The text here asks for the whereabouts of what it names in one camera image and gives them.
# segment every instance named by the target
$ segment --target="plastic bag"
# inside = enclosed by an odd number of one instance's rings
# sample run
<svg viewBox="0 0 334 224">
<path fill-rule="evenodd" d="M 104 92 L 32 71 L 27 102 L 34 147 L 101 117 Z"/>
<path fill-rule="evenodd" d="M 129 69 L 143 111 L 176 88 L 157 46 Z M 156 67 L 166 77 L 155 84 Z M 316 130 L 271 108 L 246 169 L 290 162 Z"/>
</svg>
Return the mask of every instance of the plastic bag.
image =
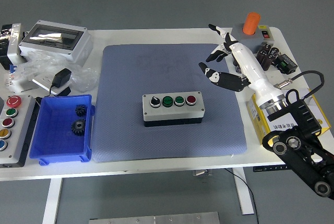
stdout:
<svg viewBox="0 0 334 224">
<path fill-rule="evenodd" d="M 46 51 L 29 52 L 26 56 L 28 62 L 17 65 L 14 72 L 14 80 L 27 78 L 29 81 L 41 74 L 52 73 L 56 74 L 60 70 L 67 68 L 71 74 L 71 88 L 79 92 L 87 92 L 92 90 L 99 81 L 99 73 L 93 68 L 82 68 L 77 64 L 70 63 L 66 57 L 50 53 Z"/>
</svg>

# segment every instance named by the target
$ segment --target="blue plastic bin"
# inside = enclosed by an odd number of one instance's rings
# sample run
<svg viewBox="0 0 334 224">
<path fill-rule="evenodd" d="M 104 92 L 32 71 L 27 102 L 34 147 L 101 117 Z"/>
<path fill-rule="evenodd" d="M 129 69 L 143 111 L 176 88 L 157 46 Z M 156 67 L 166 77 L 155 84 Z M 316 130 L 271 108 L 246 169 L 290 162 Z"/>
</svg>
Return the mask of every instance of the blue plastic bin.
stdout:
<svg viewBox="0 0 334 224">
<path fill-rule="evenodd" d="M 91 95 L 43 98 L 29 157 L 38 159 L 41 166 L 55 162 L 90 161 L 90 133 L 95 114 L 91 100 Z M 77 105 L 87 106 L 86 116 L 76 114 Z M 71 125 L 84 118 L 85 135 L 77 136 L 72 132 Z"/>
</svg>

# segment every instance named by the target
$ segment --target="orange cylinder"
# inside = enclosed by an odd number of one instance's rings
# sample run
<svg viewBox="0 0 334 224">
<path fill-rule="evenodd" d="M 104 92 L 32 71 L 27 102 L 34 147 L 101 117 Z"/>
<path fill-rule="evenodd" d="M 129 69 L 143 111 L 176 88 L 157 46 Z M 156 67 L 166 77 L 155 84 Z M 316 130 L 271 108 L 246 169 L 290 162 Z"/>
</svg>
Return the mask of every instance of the orange cylinder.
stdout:
<svg viewBox="0 0 334 224">
<path fill-rule="evenodd" d="M 261 15 L 258 13 L 249 13 L 245 21 L 242 31 L 246 35 L 253 35 L 256 31 L 257 26 L 259 25 Z"/>
</svg>

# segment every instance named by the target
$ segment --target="gray floor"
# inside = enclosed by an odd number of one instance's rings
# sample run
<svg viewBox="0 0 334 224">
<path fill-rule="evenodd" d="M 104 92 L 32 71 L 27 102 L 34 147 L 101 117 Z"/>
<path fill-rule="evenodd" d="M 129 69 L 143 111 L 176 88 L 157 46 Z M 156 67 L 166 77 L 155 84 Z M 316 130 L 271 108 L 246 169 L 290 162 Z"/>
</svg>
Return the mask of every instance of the gray floor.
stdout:
<svg viewBox="0 0 334 224">
<path fill-rule="evenodd" d="M 334 0 L 0 0 L 0 23 L 20 22 L 26 30 L 39 19 L 90 30 L 232 27 L 250 11 L 281 29 L 301 70 L 324 73 L 316 97 L 333 123 Z M 311 88 L 319 83 L 312 75 L 306 80 Z M 291 171 L 249 168 L 246 176 L 260 223 L 333 222 L 334 202 L 314 195 Z M 218 211 L 221 223 L 256 223 L 241 216 L 233 181 L 224 170 L 203 179 L 190 172 L 65 179 L 57 223 L 195 211 Z M 0 222 L 41 223 L 49 182 L 1 182 Z"/>
</svg>

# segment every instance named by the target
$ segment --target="metal gear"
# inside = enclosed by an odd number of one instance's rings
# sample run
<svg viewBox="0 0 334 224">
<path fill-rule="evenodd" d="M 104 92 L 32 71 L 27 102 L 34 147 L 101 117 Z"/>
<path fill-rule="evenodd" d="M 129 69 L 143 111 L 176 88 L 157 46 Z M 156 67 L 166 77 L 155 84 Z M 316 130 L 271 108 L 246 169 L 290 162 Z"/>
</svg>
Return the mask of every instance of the metal gear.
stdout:
<svg viewBox="0 0 334 224">
<path fill-rule="evenodd" d="M 79 119 L 72 123 L 71 130 L 77 136 L 82 136 L 85 134 L 86 120 Z"/>
<path fill-rule="evenodd" d="M 85 116 L 87 114 L 87 107 L 85 105 L 77 105 L 75 112 L 79 117 Z"/>
</svg>

